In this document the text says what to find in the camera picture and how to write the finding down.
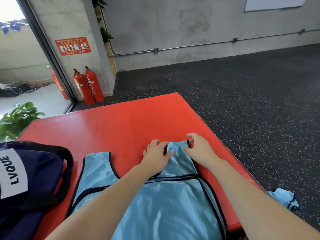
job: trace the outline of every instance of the bag strap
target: bag strap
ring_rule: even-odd
[[[58,155],[62,159],[65,159],[67,162],[66,169],[61,174],[62,182],[57,193],[54,194],[52,191],[29,193],[25,201],[20,206],[20,210],[35,210],[64,200],[69,191],[73,171],[73,157],[68,149],[58,145],[45,145],[33,141],[8,142],[3,146],[3,148],[50,152]]]

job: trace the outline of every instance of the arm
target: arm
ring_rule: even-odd
[[[173,156],[173,152],[163,155],[169,142],[158,142],[153,140],[139,165],[68,217],[46,240],[111,239],[139,189]]]
[[[250,240],[320,239],[320,233],[242,177],[219,158],[196,133],[187,134],[194,147],[185,147],[194,161],[206,167],[221,184]]]

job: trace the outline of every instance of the right forearm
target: right forearm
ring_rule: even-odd
[[[221,184],[250,240],[319,238],[317,230],[257,189],[227,161],[215,158],[208,169]]]

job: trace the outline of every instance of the white board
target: white board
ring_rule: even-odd
[[[301,7],[305,0],[247,0],[245,12]]]

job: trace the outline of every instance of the red gym mat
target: red gym mat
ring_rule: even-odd
[[[112,104],[32,122],[19,140],[63,146],[68,148],[74,157],[70,191],[60,205],[46,213],[34,239],[44,239],[64,220],[86,155],[111,151],[114,168],[122,177],[141,162],[143,150],[153,139],[183,141],[190,132],[202,135],[219,157],[227,160],[247,180],[259,187],[178,93]],[[240,229],[240,222],[218,181],[200,165],[198,171],[215,190],[226,218],[227,229]]]

